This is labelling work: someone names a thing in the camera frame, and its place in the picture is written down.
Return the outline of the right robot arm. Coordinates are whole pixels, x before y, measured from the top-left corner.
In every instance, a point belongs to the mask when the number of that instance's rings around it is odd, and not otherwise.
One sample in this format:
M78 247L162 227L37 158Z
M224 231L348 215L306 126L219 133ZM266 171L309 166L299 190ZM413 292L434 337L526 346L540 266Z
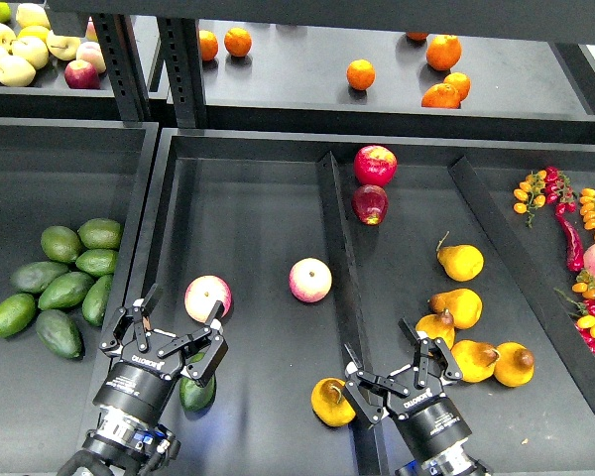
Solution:
M358 421L371 428L390 418L413 460L399 475L490 475L463 445L472 431L444 387L459 382L463 373L442 337L416 331L404 320L399 326L414 348L414 358L387 375L364 367L350 344L350 362L342 390Z

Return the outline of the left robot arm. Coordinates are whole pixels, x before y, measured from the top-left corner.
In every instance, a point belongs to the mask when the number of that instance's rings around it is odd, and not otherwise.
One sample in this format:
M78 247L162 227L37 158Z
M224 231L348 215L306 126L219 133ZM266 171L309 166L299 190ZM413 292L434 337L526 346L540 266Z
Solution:
M116 309L104 328L99 349L113 364L93 398L100 410L97 428L58 470L74 475L149 475L178 456L180 442L160 423L179 379L207 386L228 350L219 318L224 304L217 300L204 326L176 334L146 327L162 290L153 285L145 297Z

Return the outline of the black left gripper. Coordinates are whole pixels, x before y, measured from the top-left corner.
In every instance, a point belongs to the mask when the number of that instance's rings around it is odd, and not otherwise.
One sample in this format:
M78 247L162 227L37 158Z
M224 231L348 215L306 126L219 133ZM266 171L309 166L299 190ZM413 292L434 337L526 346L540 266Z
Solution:
M160 286L154 283L130 307L118 307L99 344L106 356L120 358L93 403L143 423L159 421L180 378L206 387L228 350L219 320L224 310L220 300L215 302L205 325L193 333L175 336L155 329L148 335L150 315L159 300ZM134 341L123 346L129 330Z

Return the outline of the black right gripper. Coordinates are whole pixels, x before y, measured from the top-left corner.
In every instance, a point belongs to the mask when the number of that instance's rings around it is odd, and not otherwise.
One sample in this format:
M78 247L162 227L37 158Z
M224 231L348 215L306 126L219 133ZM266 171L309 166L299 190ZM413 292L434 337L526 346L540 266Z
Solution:
M466 461L463 444L471 429L443 385L463 373L442 337L431 338L404 319L399 328L415 349L413 364L388 377L364 369L350 343L342 394L366 428L391 417L415 461Z

